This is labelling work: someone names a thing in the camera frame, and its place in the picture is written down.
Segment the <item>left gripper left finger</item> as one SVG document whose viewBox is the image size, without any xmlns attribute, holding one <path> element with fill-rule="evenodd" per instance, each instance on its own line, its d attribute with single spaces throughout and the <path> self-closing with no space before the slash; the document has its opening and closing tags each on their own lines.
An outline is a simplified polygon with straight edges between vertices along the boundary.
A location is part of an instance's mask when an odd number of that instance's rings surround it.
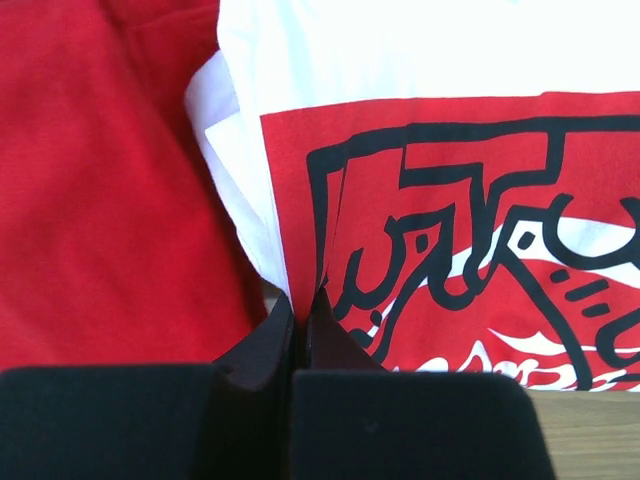
<svg viewBox="0 0 640 480">
<path fill-rule="evenodd" d="M 1 376 L 5 479 L 276 479 L 294 344 L 280 297 L 211 363 Z"/>
</svg>

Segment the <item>white t shirt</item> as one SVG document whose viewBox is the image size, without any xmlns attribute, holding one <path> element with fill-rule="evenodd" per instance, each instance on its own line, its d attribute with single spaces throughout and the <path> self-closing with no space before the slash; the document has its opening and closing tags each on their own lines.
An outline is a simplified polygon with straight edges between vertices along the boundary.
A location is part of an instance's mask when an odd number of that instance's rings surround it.
<svg viewBox="0 0 640 480">
<path fill-rule="evenodd" d="M 639 389 L 635 1 L 224 1 L 186 104 L 251 263 L 390 370 Z"/>
</svg>

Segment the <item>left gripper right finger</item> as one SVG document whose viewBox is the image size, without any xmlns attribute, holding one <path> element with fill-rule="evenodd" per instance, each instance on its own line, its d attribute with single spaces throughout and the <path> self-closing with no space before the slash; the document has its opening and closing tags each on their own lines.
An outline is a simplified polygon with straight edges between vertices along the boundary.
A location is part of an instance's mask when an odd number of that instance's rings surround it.
<svg viewBox="0 0 640 480">
<path fill-rule="evenodd" d="M 482 373 L 391 373 L 319 291 L 293 377 L 294 479 L 552 479 L 532 401 Z"/>
</svg>

